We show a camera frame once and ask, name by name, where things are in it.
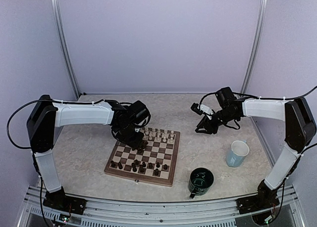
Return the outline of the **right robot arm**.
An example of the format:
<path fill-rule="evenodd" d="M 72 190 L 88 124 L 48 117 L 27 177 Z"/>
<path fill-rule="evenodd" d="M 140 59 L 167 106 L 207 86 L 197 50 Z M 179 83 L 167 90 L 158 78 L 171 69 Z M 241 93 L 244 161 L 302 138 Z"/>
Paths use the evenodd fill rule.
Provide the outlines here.
<path fill-rule="evenodd" d="M 258 186 L 253 204 L 264 209 L 276 198 L 276 192 L 294 172 L 304 152 L 317 133 L 317 125 L 305 98 L 261 99 L 236 98 L 217 94 L 221 107 L 213 111 L 202 103 L 193 103 L 191 110 L 203 118 L 196 127 L 197 133 L 216 134 L 220 126 L 248 117 L 255 122 L 268 144 L 277 144 L 279 154 L 274 158 L 270 173 Z"/>

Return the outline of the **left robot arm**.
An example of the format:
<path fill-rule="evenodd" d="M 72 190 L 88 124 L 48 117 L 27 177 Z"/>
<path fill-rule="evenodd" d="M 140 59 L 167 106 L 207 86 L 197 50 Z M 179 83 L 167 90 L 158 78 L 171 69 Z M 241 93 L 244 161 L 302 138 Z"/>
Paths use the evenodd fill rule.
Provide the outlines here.
<path fill-rule="evenodd" d="M 109 126 L 114 139 L 134 149 L 141 149 L 144 135 L 140 129 L 150 119 L 149 109 L 139 100 L 133 103 L 106 99 L 79 102 L 53 100 L 49 95 L 42 95 L 35 102 L 27 120 L 27 131 L 42 183 L 50 194 L 50 202 L 60 210 L 69 205 L 53 156 L 56 129 L 76 125 Z"/>

